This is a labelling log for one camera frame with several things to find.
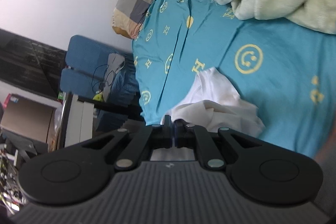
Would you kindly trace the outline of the white t-shirt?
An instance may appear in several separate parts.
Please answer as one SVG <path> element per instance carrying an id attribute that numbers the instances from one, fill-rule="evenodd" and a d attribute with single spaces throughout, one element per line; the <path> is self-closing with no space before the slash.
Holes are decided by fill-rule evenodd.
<path id="1" fill-rule="evenodd" d="M 215 67 L 199 72 L 187 95 L 164 114 L 173 122 L 181 119 L 209 132 L 221 127 L 258 137 L 265 126 L 256 105 L 241 99 L 230 80 Z"/>

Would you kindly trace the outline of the white desk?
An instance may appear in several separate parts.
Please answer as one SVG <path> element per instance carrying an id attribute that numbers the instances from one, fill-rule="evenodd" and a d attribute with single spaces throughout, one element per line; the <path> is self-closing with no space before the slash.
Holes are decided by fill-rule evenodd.
<path id="1" fill-rule="evenodd" d="M 93 138 L 94 104 L 76 94 L 62 92 L 61 106 L 54 114 L 52 151 Z"/>

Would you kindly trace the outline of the brown cardboard box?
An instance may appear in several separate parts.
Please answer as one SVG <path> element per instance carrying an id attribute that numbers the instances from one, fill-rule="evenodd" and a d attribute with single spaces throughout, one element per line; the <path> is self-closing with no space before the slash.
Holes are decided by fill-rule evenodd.
<path id="1" fill-rule="evenodd" d="M 51 144 L 55 136 L 56 108 L 18 94 L 8 97 L 1 128 L 42 143 Z"/>

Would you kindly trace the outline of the yellow-green small object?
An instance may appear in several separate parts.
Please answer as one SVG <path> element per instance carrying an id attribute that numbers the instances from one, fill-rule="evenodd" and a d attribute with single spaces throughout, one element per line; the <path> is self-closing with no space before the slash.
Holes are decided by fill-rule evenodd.
<path id="1" fill-rule="evenodd" d="M 93 97 L 93 100 L 98 101 L 98 102 L 104 102 L 102 92 L 95 94 L 94 97 Z"/>

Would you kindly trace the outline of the teal smiley bed sheet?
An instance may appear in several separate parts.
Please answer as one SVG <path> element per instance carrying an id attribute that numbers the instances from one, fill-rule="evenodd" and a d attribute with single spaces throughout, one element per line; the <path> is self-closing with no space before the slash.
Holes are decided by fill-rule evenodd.
<path id="1" fill-rule="evenodd" d="M 258 108 L 261 138 L 309 157 L 335 116 L 335 36 L 286 19 L 238 20 L 213 0 L 154 0 L 133 40 L 142 116 L 158 123 L 215 67 Z"/>

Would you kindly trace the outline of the blue covered chair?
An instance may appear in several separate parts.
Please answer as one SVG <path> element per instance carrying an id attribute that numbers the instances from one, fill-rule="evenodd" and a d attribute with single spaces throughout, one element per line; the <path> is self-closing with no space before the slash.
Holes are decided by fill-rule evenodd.
<path id="1" fill-rule="evenodd" d="M 118 107 L 134 105 L 138 100 L 139 87 L 135 79 L 133 55 L 80 35 L 70 39 L 65 59 L 67 67 L 61 73 L 60 90 L 93 99 L 104 88 L 110 53 L 125 57 L 125 66 L 116 75 L 111 93 L 104 103 Z"/>

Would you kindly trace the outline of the dark window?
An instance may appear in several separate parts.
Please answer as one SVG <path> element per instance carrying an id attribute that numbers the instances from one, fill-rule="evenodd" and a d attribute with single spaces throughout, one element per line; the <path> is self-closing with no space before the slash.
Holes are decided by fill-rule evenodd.
<path id="1" fill-rule="evenodd" d="M 1 81 L 52 100 L 58 98 L 66 51 L 1 30 Z"/>

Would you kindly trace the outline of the grey cloth on chair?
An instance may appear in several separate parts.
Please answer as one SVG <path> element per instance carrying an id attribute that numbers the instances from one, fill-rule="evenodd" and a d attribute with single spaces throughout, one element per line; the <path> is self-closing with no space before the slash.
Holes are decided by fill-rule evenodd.
<path id="1" fill-rule="evenodd" d="M 102 90 L 102 97 L 106 102 L 111 93 L 111 88 L 116 78 L 116 75 L 125 66 L 125 57 L 118 53 L 110 53 L 108 56 L 107 69 L 104 74 L 104 88 Z"/>

